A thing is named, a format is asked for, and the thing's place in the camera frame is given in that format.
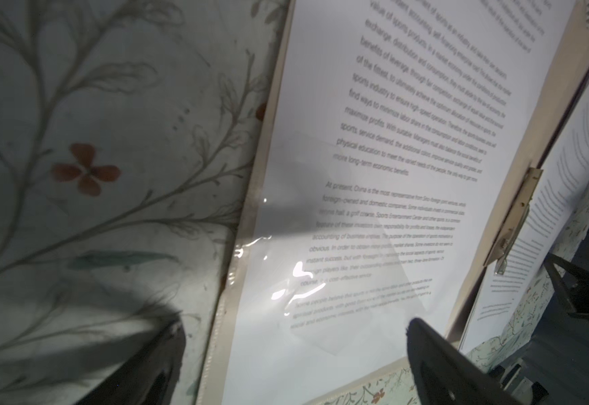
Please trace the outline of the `silver folder lever clip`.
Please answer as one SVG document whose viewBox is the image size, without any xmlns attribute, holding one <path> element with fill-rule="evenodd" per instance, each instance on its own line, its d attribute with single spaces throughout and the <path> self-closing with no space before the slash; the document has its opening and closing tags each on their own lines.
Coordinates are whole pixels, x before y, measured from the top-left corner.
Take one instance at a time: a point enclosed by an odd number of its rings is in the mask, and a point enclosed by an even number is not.
<svg viewBox="0 0 589 405">
<path fill-rule="evenodd" d="M 505 274 L 507 258 L 530 213 L 530 202 L 542 173 L 542 169 L 530 167 L 515 195 L 515 199 L 485 262 L 486 266 L 494 265 L 495 275 L 502 276 Z"/>
</svg>

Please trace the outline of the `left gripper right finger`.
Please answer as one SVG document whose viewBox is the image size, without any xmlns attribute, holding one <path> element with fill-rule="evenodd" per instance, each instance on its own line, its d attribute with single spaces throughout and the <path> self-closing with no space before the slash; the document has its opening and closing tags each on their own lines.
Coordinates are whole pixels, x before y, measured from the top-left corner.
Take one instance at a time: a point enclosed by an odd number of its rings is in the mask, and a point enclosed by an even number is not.
<svg viewBox="0 0 589 405">
<path fill-rule="evenodd" d="M 409 323 L 407 353 L 422 405 L 518 403 L 421 318 Z"/>
</svg>

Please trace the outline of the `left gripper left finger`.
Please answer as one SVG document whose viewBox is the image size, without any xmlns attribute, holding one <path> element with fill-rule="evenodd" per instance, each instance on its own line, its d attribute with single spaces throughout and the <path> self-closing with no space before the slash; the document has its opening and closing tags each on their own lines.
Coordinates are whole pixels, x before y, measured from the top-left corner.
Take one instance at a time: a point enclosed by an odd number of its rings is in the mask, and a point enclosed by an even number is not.
<svg viewBox="0 0 589 405">
<path fill-rule="evenodd" d="M 77 405 L 169 404 L 180 378 L 186 344 L 181 320 L 170 322 Z"/>
</svg>

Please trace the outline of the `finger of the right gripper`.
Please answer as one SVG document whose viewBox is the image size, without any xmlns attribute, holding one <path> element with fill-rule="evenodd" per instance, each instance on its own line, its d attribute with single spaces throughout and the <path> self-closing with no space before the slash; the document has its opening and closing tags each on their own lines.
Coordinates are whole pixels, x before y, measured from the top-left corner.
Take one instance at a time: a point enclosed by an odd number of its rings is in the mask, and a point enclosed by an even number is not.
<svg viewBox="0 0 589 405">
<path fill-rule="evenodd" d="M 543 267 L 561 308 L 572 318 L 589 322 L 589 271 L 548 253 Z"/>
</svg>

